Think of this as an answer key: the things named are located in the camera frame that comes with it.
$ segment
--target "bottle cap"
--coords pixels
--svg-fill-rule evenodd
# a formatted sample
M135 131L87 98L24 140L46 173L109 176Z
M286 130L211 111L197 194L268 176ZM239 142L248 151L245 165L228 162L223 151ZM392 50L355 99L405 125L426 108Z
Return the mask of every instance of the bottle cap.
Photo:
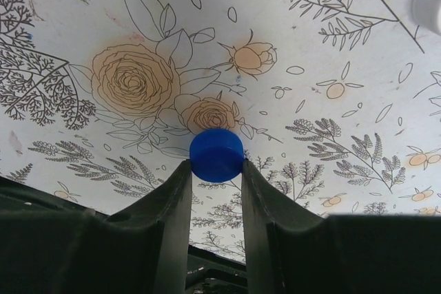
M244 161L240 138L225 129L208 129L190 145L192 171L208 182L225 182L242 171Z

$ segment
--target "orange rose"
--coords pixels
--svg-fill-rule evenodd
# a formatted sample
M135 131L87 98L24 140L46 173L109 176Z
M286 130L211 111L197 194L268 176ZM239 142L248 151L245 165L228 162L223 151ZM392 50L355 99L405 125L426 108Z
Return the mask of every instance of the orange rose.
M226 45L222 46L228 50L231 56L230 62L239 73L252 76L264 74L277 62L277 53L269 43L250 43L238 50Z
M181 92L173 63L142 45L118 45L93 60L92 95L97 103L125 117L156 115Z
M183 105L181 101L185 99L194 103L189 106ZM184 126L193 134L199 134L206 129L231 129L236 124L232 107L215 98L201 100L195 96L182 95L176 98L175 104L177 103L181 103L176 109L181 115Z

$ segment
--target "orange circle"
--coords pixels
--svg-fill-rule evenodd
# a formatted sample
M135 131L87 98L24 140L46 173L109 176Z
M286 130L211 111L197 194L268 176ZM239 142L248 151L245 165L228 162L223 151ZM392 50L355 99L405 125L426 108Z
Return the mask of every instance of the orange circle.
M424 162L426 162L426 160L427 160L427 155L421 153L412 156L412 158L409 161L409 164L416 167L417 165L422 165Z
M64 191L55 191L54 195L58 198L67 200L69 198L69 194Z
M332 207L332 206L333 206L333 204L330 204L330 203L329 203L329 200L324 201L324 202L322 203L322 205L323 205L324 207L326 207L326 208L329 208L329 207Z
M334 196L332 199L328 200L330 204L339 204L342 202L342 198L340 196Z
M342 83L334 83L326 91L326 95L330 99L340 98L345 93L345 87Z
M423 193L417 193L414 196L412 196L412 201L422 201L426 198L426 196Z

